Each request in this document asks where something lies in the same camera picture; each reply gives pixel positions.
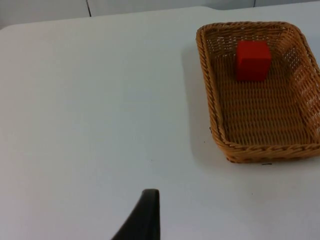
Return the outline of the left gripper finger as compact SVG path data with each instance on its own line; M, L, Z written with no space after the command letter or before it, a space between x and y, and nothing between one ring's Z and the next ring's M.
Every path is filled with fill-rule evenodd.
M114 240L160 240L160 192L145 189Z

